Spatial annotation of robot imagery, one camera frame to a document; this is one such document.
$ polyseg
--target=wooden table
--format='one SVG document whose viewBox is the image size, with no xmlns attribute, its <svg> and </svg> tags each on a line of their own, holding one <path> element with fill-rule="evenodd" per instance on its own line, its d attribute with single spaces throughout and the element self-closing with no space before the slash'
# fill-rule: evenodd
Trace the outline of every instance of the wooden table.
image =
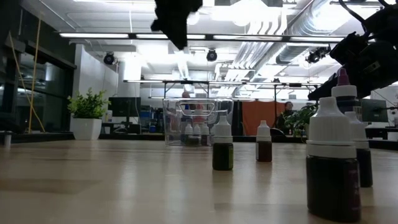
<svg viewBox="0 0 398 224">
<path fill-rule="evenodd" d="M 257 163 L 236 143 L 234 169 L 213 171 L 208 148 L 161 141 L 59 141 L 0 154 L 4 224 L 332 223 L 306 206 L 305 144 L 274 144 Z M 398 223 L 398 153 L 373 150 L 362 223 Z"/>
</svg>

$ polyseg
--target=transparent bin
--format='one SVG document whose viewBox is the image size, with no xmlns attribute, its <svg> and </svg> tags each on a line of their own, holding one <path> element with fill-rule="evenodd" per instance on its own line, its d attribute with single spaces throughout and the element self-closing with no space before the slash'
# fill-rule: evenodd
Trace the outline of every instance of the transparent bin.
<svg viewBox="0 0 398 224">
<path fill-rule="evenodd" d="M 218 123 L 220 116 L 226 116 L 229 124 L 232 124 L 233 100 L 214 98 L 171 98 L 163 101 L 163 115 L 165 123 L 165 142 L 168 146 L 210 146 L 212 143 L 213 126 Z M 201 129 L 209 130 L 208 144 L 199 140 L 187 141 L 195 134 L 186 134 L 188 124 L 194 129 L 199 125 Z"/>
</svg>

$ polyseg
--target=potted plant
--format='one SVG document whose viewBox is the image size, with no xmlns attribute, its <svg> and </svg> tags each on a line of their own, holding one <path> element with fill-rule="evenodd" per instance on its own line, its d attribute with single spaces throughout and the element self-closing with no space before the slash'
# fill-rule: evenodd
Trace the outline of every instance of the potted plant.
<svg viewBox="0 0 398 224">
<path fill-rule="evenodd" d="M 294 112 L 292 115 L 287 116 L 285 125 L 293 129 L 293 135 L 296 137 L 305 130 L 307 139 L 310 134 L 310 118 L 317 112 L 318 105 L 308 105 L 301 108 L 301 110 Z"/>
<path fill-rule="evenodd" d="M 109 101 L 104 100 L 106 91 L 100 91 L 93 95 L 91 88 L 88 89 L 86 97 L 77 92 L 75 98 L 68 97 L 68 109 L 71 112 L 72 132 L 76 140 L 97 140 L 100 136 L 102 119 Z"/>
</svg>

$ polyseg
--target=green plant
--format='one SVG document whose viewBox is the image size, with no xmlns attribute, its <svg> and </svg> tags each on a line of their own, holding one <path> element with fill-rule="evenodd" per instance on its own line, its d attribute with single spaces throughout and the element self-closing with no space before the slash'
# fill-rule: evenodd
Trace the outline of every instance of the green plant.
<svg viewBox="0 0 398 224">
<path fill-rule="evenodd" d="M 79 92 L 77 92 L 76 98 L 69 96 L 69 112 L 74 118 L 98 119 L 102 117 L 106 111 L 103 106 L 110 104 L 108 100 L 103 99 L 105 92 L 106 90 L 93 95 L 92 89 L 89 88 L 86 97 Z"/>
<path fill-rule="evenodd" d="M 317 112 L 318 105 L 304 106 L 301 110 L 294 112 L 285 118 L 285 125 L 294 131 L 303 130 L 306 124 L 310 124 L 310 118 Z"/>
</svg>

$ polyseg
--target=computer monitor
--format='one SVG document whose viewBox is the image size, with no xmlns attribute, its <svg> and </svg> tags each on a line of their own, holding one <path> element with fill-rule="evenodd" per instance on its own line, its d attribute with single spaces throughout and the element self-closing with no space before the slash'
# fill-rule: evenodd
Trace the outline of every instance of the computer monitor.
<svg viewBox="0 0 398 224">
<path fill-rule="evenodd" d="M 109 97 L 108 110 L 114 117 L 137 117 L 141 110 L 140 97 Z"/>
<path fill-rule="evenodd" d="M 360 100 L 363 122 L 388 122 L 385 100 Z"/>
</svg>

